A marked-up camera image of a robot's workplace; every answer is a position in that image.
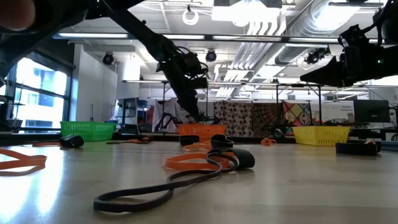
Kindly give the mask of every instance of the security camera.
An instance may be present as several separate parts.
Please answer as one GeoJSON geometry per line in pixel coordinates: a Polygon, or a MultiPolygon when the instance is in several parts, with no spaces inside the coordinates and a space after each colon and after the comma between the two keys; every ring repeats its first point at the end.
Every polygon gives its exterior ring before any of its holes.
{"type": "Polygon", "coordinates": [[[104,58],[102,59],[102,62],[105,65],[112,65],[112,63],[114,62],[113,52],[106,52],[104,58]]]}
{"type": "Polygon", "coordinates": [[[206,61],[207,62],[215,62],[217,59],[217,54],[214,50],[209,50],[206,54],[206,61]]]}

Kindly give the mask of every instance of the patterned fabric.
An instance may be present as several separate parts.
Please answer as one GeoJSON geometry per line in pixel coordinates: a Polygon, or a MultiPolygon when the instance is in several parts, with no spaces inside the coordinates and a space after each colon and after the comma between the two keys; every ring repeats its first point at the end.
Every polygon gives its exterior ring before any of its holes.
{"type": "Polygon", "coordinates": [[[276,103],[255,103],[252,111],[253,136],[268,137],[270,135],[267,128],[276,124],[276,103]]]}
{"type": "MultiPolygon", "coordinates": [[[[311,123],[311,106],[309,103],[282,102],[284,107],[283,118],[287,124],[294,126],[308,126],[311,123]]],[[[286,135],[293,135],[293,129],[289,128],[286,135]]]]}
{"type": "Polygon", "coordinates": [[[252,136],[252,104],[220,101],[214,104],[215,116],[226,125],[226,135],[231,137],[252,136]]]}

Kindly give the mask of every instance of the ceiling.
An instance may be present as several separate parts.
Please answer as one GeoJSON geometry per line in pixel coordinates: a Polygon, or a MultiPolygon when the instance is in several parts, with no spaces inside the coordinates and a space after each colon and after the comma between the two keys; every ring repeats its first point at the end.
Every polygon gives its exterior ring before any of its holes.
{"type": "MultiPolygon", "coordinates": [[[[246,34],[249,26],[238,27],[232,22],[212,21],[211,10],[213,0],[200,1],[201,6],[195,0],[192,3],[192,9],[203,11],[199,13],[199,20],[194,26],[186,25],[182,20],[183,11],[186,9],[184,4],[179,6],[167,5],[167,2],[150,2],[146,1],[142,4],[134,6],[129,11],[138,19],[145,20],[146,26],[156,33],[161,34],[246,34]]],[[[295,8],[290,8],[286,12],[286,23],[289,22],[310,2],[310,0],[295,0],[295,8]]],[[[364,28],[372,23],[373,11],[375,9],[361,9],[347,23],[333,32],[330,36],[336,37],[350,26],[359,24],[364,28]]],[[[91,21],[83,21],[73,27],[64,29],[62,32],[99,32],[99,33],[125,33],[125,31],[109,18],[101,18],[91,21]]],[[[367,34],[368,37],[377,37],[376,31],[372,30],[367,34]]],[[[141,75],[144,79],[162,79],[162,74],[156,74],[155,68],[157,62],[148,53],[146,48],[137,40],[74,40],[74,42],[85,45],[85,50],[94,53],[100,57],[104,55],[106,47],[122,47],[122,50],[114,52],[114,56],[121,62],[129,61],[133,55],[138,56],[142,60],[141,75]]],[[[208,49],[214,49],[217,54],[217,61],[207,63],[210,72],[213,73],[217,63],[231,63],[235,58],[241,43],[240,42],[205,42],[205,41],[174,41],[177,46],[190,49],[198,54],[198,58],[204,62],[208,49]]],[[[342,47],[339,45],[331,45],[331,54],[339,56],[342,47]]],[[[303,66],[303,57],[296,58],[292,64],[295,67],[288,67],[283,70],[283,78],[298,79],[299,76],[326,65],[331,57],[323,59],[317,65],[308,67],[303,66]]],[[[162,85],[141,85],[141,88],[162,88],[162,85]]]]}

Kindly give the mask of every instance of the yellow basket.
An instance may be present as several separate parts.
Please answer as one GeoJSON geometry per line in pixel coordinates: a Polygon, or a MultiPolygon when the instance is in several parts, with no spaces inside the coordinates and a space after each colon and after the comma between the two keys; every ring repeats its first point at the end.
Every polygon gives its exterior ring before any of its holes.
{"type": "Polygon", "coordinates": [[[297,144],[313,146],[335,146],[336,143],[346,143],[350,127],[306,126],[293,127],[297,144]]]}

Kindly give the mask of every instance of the table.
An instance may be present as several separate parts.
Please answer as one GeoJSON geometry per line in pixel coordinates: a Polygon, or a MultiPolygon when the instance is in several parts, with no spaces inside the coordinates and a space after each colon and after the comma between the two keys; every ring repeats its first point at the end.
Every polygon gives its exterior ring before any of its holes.
{"type": "MultiPolygon", "coordinates": [[[[162,184],[165,157],[177,142],[86,143],[84,150],[12,147],[48,156],[45,169],[0,177],[0,223],[395,223],[398,154],[336,156],[333,147],[237,145],[253,170],[176,190],[165,205],[141,213],[95,212],[95,196],[162,184]]],[[[151,198],[146,195],[140,198],[151,198]]]]}

